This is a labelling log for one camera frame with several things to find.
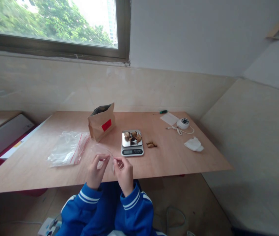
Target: red label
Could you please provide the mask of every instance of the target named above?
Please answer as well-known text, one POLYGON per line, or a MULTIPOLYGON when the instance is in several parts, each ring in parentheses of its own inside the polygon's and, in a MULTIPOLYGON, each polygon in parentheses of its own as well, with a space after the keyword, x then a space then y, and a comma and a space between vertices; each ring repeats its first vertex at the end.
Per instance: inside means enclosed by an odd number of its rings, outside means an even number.
POLYGON ((111 119, 109 119, 101 127, 102 127, 103 131, 106 131, 111 125, 112 125, 112 122, 111 122, 111 119))

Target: digital kitchen scale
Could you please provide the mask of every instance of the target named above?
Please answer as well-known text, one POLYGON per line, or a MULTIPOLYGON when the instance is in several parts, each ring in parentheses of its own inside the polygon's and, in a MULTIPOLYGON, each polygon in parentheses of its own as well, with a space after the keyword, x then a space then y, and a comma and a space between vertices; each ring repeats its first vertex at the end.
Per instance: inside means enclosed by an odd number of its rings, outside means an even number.
POLYGON ((130 157, 130 156, 144 155, 143 140, 141 140, 139 143, 137 143, 136 140, 134 142, 130 142, 124 135, 125 132, 132 133, 134 131, 142 135, 139 129, 130 129, 130 130, 122 131, 122 146, 121 146, 122 156, 130 157))

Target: tree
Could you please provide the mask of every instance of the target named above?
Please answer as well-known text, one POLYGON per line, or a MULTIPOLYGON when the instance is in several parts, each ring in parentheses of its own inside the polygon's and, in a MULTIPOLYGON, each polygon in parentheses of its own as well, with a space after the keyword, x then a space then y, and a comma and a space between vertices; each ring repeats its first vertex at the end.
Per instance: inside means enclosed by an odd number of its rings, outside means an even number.
POLYGON ((38 13, 32 13, 26 7, 20 6, 16 0, 0 0, 0 32, 112 46, 103 26, 91 27, 73 2, 32 1, 37 6, 38 13))
POLYGON ((44 37, 41 29, 35 14, 14 0, 0 0, 0 33, 44 37))

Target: jacket sleeve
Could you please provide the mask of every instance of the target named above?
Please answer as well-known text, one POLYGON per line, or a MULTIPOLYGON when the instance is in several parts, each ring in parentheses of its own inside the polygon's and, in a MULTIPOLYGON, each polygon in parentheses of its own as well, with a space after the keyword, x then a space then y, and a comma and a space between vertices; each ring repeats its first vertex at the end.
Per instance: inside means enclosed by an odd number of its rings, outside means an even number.
POLYGON ((137 236, 165 235, 153 229, 152 201, 145 192, 140 192, 137 183, 129 196, 125 198, 122 193, 120 198, 125 210, 125 225, 129 231, 137 236))
POLYGON ((102 191, 95 191, 86 184, 78 195, 72 196, 64 205, 62 226, 57 236, 79 236, 94 216, 102 191))

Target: kraft paper bag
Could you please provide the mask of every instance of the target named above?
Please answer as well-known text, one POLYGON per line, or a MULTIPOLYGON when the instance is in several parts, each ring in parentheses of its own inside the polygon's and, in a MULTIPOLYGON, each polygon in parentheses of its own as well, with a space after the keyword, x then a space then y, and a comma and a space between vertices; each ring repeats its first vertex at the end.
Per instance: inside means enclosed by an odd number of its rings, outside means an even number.
POLYGON ((97 142, 106 136, 115 126, 113 109, 114 103, 107 106, 100 106, 88 117, 90 135, 97 142))

